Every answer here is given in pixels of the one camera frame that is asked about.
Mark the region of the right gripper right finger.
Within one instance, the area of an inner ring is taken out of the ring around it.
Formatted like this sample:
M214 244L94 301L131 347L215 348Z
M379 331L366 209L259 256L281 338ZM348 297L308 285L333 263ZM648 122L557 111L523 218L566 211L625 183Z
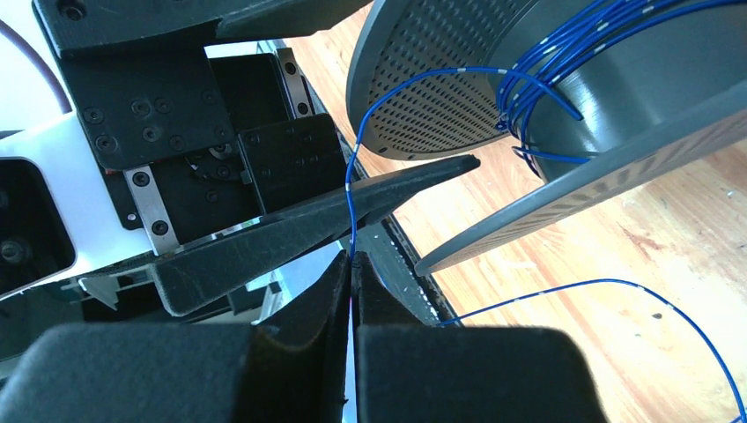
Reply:
M560 330L439 328L352 260L356 402L361 422L604 422L588 364Z

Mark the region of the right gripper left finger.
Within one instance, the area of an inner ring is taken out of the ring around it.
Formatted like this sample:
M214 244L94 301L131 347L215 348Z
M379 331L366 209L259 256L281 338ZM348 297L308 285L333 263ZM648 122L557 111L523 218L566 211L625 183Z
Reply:
M1 391L4 422L339 422L350 259L251 323L47 330Z

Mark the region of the grey filament spool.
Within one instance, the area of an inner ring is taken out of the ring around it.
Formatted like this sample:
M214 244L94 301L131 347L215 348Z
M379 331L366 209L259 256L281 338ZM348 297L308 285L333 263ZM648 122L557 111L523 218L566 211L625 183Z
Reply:
M348 116L392 160L515 137L543 181L423 257L479 256L746 137L743 1L376 1Z

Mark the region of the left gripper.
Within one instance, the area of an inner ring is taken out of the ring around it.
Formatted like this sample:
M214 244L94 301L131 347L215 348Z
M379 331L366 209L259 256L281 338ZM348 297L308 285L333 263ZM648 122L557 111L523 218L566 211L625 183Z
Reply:
M99 166L129 171L232 143L263 126L264 100L287 118L310 113L282 59L234 73L209 46L312 35L367 0L35 1L46 38ZM478 168L466 154L366 178L260 223L155 261L164 309L185 316L310 251L376 225L417 193Z

